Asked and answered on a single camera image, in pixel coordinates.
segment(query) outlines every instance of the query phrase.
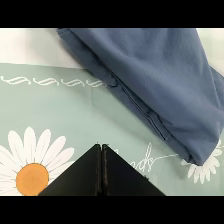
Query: blue garment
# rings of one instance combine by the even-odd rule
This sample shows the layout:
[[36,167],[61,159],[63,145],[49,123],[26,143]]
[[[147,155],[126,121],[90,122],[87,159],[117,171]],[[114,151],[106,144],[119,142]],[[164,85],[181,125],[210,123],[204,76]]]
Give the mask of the blue garment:
[[76,58],[187,162],[203,165],[224,126],[224,77],[196,29],[62,28]]

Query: daisy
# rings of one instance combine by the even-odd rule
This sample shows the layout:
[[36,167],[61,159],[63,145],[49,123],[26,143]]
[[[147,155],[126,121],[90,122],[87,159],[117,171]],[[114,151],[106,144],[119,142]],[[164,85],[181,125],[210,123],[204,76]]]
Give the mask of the daisy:
[[210,173],[216,174],[216,167],[220,166],[220,163],[216,157],[222,154],[221,140],[219,140],[215,150],[212,152],[210,157],[206,160],[203,166],[196,166],[195,164],[187,163],[185,160],[182,160],[182,165],[191,165],[188,171],[188,178],[194,174],[194,183],[197,183],[199,177],[200,181],[203,184],[205,178],[207,181],[210,181]]
[[66,138],[50,145],[51,132],[45,130],[38,142],[32,128],[27,128],[22,142],[15,131],[8,134],[11,153],[0,145],[0,196],[35,196],[52,183],[74,161],[68,160],[73,148],[62,150]]

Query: black object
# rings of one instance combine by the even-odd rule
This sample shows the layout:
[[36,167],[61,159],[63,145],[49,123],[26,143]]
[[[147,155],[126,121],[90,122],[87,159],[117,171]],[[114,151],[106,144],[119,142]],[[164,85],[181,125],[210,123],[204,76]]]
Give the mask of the black object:
[[39,196],[165,196],[109,146],[94,145]]

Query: light green bedsheet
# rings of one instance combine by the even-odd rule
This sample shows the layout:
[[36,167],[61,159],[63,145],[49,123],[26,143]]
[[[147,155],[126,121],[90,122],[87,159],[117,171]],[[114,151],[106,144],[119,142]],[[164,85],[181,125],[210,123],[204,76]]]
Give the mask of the light green bedsheet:
[[[38,150],[45,143],[41,145],[39,138],[48,129],[44,134],[51,133],[49,146],[56,140],[54,147],[61,144],[58,147],[63,148],[62,152],[70,148],[56,165],[48,165],[52,172],[50,182],[60,174],[55,171],[59,165],[77,160],[95,143],[104,143],[166,195],[224,195],[224,135],[203,167],[186,164],[86,70],[0,64],[0,91],[2,147],[9,151],[14,147],[18,157],[26,150],[25,164],[40,162]],[[36,144],[32,143],[34,133]],[[3,163],[11,169],[4,159]],[[12,178],[2,188],[4,181],[0,166],[0,195],[7,195],[16,179]]]

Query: orange flower center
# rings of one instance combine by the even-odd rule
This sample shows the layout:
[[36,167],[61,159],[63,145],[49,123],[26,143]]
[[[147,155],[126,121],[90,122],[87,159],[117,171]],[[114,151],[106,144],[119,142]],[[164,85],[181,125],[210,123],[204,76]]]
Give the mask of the orange flower center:
[[44,190],[49,181],[47,169],[41,164],[24,166],[16,177],[16,187],[25,196],[36,196]]

